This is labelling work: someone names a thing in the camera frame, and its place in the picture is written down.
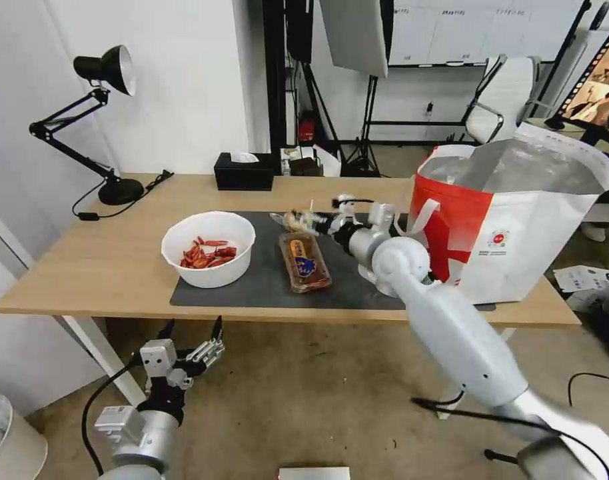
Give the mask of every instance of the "lamp base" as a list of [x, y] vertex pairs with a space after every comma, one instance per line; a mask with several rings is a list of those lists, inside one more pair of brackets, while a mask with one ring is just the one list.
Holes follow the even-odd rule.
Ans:
[[110, 180], [98, 190], [98, 198], [105, 205], [124, 205], [139, 199], [145, 188], [134, 179]]

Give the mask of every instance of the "white chair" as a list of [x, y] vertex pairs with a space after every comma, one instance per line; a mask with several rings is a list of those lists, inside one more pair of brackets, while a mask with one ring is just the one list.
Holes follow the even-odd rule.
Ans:
[[549, 107], [532, 99], [539, 76], [537, 57], [487, 59], [484, 77], [464, 114], [467, 133], [480, 143], [512, 138], [529, 104]]

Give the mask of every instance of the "white bowl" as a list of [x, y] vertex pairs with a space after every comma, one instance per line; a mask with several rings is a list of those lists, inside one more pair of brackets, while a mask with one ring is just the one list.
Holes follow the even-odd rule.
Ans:
[[[218, 267], [201, 270], [181, 267], [183, 251], [193, 246], [198, 235], [204, 240], [227, 240], [227, 247], [238, 249], [236, 257]], [[167, 230], [161, 253], [189, 285], [216, 288], [236, 281], [247, 271], [255, 239], [256, 231], [246, 218], [231, 212], [209, 211], [187, 217]], [[207, 253], [211, 250], [213, 248], [205, 247]]]

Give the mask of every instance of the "red crayfish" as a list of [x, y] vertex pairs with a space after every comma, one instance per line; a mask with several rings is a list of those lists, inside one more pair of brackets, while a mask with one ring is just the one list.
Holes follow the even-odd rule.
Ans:
[[[193, 241], [193, 246], [188, 251], [183, 251], [183, 259], [180, 266], [190, 269], [205, 269], [223, 265], [232, 261], [236, 257], [236, 247], [226, 247], [229, 242], [226, 240], [203, 240], [198, 236]], [[204, 247], [215, 247], [215, 250], [206, 253]]]

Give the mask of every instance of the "black tissue box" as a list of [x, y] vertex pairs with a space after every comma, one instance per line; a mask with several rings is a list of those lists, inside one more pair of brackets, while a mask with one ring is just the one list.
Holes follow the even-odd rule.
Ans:
[[213, 166], [218, 190], [270, 191], [273, 186], [274, 157], [271, 153], [253, 155], [258, 162], [237, 163], [231, 161], [231, 154], [222, 152]]

